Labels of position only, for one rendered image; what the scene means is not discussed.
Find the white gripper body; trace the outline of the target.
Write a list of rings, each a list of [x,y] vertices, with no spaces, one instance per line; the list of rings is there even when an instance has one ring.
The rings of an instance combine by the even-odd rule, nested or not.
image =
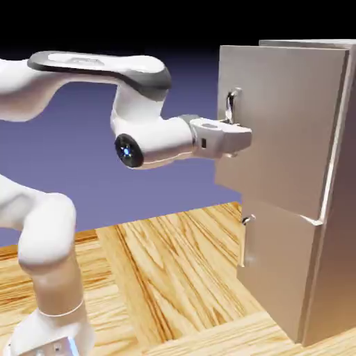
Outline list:
[[[219,121],[220,138],[218,139],[218,158],[235,157],[252,142],[252,130],[238,124]]]

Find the long curved silver handle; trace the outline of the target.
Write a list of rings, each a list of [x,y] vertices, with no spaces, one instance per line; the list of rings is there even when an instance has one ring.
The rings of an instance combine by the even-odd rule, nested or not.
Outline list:
[[[231,89],[225,100],[225,123],[227,124],[238,124],[236,121],[236,103],[239,101],[242,90],[239,87]]]

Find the large beige cabinet door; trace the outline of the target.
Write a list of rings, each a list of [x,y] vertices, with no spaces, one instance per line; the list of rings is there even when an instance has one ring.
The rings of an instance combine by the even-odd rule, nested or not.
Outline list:
[[[236,119],[252,143],[217,162],[216,182],[318,219],[347,57],[345,49],[221,47],[218,108],[241,89]]]

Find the beige metal cabinet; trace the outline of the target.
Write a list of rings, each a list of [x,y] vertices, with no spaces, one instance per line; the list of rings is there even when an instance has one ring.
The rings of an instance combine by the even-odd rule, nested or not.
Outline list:
[[[298,342],[308,346],[356,327],[356,40],[261,40],[255,47],[348,52],[321,214],[316,219],[323,227]]]

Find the small beige cabinet door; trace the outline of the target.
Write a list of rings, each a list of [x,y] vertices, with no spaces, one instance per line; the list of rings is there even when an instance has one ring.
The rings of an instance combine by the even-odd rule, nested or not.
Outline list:
[[[246,199],[243,218],[251,213],[256,220],[250,262],[238,267],[237,277],[289,338],[299,342],[323,223]]]

